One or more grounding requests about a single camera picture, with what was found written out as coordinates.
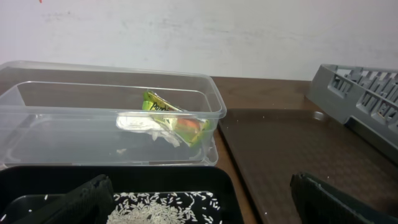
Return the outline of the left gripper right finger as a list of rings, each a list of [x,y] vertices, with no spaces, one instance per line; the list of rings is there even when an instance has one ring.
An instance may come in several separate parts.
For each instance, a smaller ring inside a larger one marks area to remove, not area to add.
[[[292,175],[290,191],[304,224],[397,224],[397,218],[374,210],[306,172]]]

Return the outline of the grey dishwasher rack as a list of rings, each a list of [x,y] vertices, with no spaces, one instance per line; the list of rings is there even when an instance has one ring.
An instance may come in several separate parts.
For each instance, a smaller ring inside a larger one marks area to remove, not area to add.
[[[307,98],[397,162],[397,70],[322,64]]]

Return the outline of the crumpled white tissue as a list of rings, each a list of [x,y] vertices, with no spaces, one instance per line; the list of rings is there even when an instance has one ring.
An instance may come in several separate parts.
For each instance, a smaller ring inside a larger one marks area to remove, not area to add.
[[[173,145],[173,147],[179,147],[182,143],[176,134],[165,129],[150,117],[134,117],[122,114],[116,118],[116,126],[119,129],[133,133],[148,134],[153,141],[161,138]]]

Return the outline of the green yellow snack wrapper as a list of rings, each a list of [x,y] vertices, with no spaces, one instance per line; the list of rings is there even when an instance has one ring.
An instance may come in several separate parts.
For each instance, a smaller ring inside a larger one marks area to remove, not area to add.
[[[142,109],[146,111],[162,112],[183,111],[183,109],[172,105],[167,100],[161,98],[158,94],[150,90],[144,92]],[[211,122],[208,119],[172,118],[166,117],[164,114],[154,114],[152,115],[152,118],[164,129],[173,132],[189,147],[197,145],[204,137],[205,131],[208,131],[211,128]]]

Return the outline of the pile of rice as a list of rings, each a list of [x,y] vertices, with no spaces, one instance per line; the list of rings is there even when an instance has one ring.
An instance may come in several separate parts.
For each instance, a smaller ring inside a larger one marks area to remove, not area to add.
[[[223,224],[221,204],[212,192],[122,192],[107,224]]]

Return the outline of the black waste tray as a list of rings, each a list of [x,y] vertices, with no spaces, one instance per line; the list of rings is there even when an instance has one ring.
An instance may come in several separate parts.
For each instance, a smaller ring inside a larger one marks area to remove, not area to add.
[[[199,223],[242,223],[231,179],[216,167],[19,166],[1,171],[1,223],[12,223],[104,174],[116,193],[178,193]]]

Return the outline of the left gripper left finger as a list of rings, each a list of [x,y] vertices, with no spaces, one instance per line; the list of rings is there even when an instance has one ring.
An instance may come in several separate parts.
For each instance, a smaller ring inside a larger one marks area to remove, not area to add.
[[[111,179],[99,175],[16,224],[106,223],[115,209]]]

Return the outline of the brown serving tray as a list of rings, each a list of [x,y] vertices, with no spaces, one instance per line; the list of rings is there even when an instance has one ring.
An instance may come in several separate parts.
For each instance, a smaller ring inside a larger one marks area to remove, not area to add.
[[[397,215],[397,167],[321,112],[231,109],[219,128],[264,223],[300,222],[290,193],[298,172]]]

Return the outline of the clear plastic bin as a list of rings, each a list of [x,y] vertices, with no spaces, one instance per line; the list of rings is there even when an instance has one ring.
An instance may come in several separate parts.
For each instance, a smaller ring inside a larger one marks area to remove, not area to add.
[[[142,109],[150,90],[182,112]],[[193,147],[119,129],[125,116],[208,119]],[[217,163],[214,132],[226,106],[206,75],[14,61],[1,65],[1,167],[174,166]]]

